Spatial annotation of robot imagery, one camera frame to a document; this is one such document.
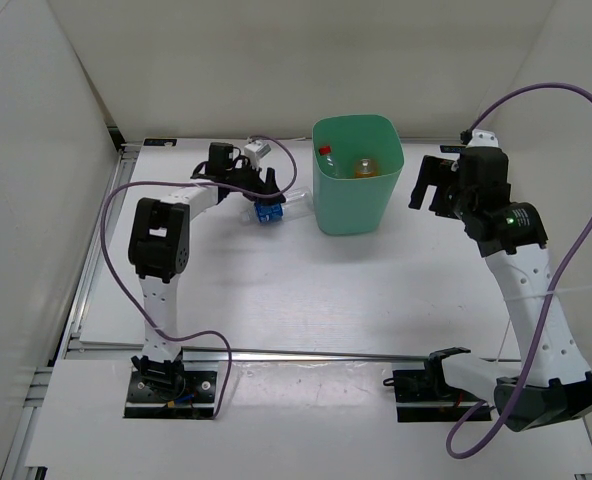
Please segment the blue label clear bottle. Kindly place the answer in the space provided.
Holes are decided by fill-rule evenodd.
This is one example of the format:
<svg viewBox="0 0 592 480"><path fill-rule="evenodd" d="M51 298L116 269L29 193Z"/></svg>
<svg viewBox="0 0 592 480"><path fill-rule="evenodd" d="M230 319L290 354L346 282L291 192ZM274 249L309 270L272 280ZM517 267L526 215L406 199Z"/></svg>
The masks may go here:
<svg viewBox="0 0 592 480"><path fill-rule="evenodd" d="M239 217L244 225L270 225L295 220L314 213L312 192L308 187L292 189L285 194L283 203L261 205L252 203Z"/></svg>

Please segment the red label water bottle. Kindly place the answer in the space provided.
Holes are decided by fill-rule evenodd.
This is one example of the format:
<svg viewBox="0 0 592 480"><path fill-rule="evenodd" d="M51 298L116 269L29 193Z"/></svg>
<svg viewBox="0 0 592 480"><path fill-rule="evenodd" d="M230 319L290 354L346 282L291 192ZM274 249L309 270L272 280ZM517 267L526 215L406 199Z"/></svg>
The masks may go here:
<svg viewBox="0 0 592 480"><path fill-rule="evenodd" d="M321 171L325 175L335 179L345 178L343 168L329 145L320 147L318 153L322 162Z"/></svg>

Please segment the orange juice bottle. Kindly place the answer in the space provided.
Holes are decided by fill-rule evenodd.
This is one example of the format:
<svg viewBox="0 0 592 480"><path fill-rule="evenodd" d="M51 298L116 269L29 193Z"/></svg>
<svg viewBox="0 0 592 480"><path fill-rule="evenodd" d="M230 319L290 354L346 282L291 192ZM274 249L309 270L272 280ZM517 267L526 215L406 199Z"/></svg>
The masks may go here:
<svg viewBox="0 0 592 480"><path fill-rule="evenodd" d="M353 176L355 179L379 176L378 162L371 158L361 158L354 163Z"/></svg>

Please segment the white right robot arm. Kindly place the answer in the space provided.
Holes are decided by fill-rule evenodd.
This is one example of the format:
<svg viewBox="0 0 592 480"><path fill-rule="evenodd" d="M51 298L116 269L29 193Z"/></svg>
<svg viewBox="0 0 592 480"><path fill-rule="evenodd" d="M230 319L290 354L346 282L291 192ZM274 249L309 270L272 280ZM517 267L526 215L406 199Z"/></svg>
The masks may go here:
<svg viewBox="0 0 592 480"><path fill-rule="evenodd" d="M569 329L552 279L541 217L511 200L508 156L494 133L464 134L455 160L424 156L409 206L421 208L435 189L431 212L459 220L494 276L519 347L520 370L497 366L452 347L425 363L425 387L446 400L458 390L494 406L514 432L575 420L592 412L592 371Z"/></svg>

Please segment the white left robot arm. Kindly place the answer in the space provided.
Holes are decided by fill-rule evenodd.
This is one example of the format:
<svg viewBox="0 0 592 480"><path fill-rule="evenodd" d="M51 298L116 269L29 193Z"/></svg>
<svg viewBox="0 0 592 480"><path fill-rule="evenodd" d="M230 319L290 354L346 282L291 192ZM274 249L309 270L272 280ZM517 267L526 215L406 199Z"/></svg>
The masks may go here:
<svg viewBox="0 0 592 480"><path fill-rule="evenodd" d="M141 381L164 400L174 400L186 389L181 340L177 333L177 290L190 254L190 223L220 204L230 192L241 191L254 206L271 212L281 209L275 170L261 172L260 161L271 150L267 141L250 139L244 148L213 142L208 158L192 172L193 180L208 186L188 186L162 199L140 199L128 246L135 267L145 313L142 353L132 359Z"/></svg>

